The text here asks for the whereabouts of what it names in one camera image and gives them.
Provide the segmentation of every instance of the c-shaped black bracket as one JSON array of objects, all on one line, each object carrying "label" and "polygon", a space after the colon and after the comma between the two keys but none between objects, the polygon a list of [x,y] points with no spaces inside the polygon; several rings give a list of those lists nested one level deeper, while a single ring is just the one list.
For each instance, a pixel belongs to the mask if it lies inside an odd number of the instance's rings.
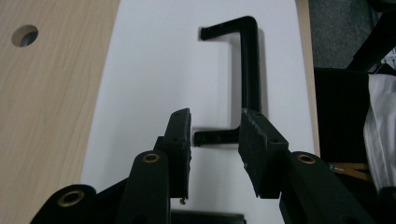
[{"label": "c-shaped black bracket", "polygon": [[[242,61],[242,108],[261,111],[259,42],[257,22],[253,17],[242,17],[233,21],[201,29],[201,39],[207,40],[221,35],[239,32]],[[197,132],[194,144],[238,143],[239,127],[234,130]]]}]

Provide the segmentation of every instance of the gray carpet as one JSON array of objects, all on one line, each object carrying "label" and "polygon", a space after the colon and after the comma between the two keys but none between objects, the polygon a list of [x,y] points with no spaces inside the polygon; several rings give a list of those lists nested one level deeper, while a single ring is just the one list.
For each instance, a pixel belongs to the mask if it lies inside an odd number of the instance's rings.
[{"label": "gray carpet", "polygon": [[365,0],[309,0],[314,66],[347,68],[373,30]]}]

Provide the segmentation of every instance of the wooden table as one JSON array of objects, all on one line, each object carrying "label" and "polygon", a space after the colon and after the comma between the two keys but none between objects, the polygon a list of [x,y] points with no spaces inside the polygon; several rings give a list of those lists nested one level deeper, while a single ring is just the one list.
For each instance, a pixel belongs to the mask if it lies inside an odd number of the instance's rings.
[{"label": "wooden table", "polygon": [[[296,3],[318,133],[308,1]],[[0,3],[0,223],[30,222],[53,192],[78,183],[118,5]],[[35,42],[18,47],[34,31]]]}]

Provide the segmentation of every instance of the white surface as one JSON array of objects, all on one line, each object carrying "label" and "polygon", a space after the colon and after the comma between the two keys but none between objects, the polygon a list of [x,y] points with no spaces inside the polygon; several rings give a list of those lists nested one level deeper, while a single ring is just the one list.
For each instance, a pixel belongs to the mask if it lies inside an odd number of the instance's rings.
[{"label": "white surface", "polygon": [[375,187],[396,187],[396,77],[369,76],[370,109],[364,143]]},{"label": "white surface", "polygon": [[[260,33],[263,113],[290,142],[314,152],[294,0],[121,1],[92,121],[81,183],[101,191],[152,150],[172,112],[191,109],[193,131],[236,127],[238,35],[199,41],[199,27],[250,15]],[[283,223],[278,200],[256,199],[237,146],[192,147],[190,199],[174,209],[244,214]]]}]

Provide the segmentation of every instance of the white cloth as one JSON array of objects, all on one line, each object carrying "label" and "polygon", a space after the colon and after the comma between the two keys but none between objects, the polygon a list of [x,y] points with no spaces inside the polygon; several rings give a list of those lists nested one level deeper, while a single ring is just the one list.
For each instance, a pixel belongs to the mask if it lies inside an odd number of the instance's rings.
[{"label": "white cloth", "polygon": [[369,76],[370,108],[364,142],[377,190],[396,187],[396,77]]}]

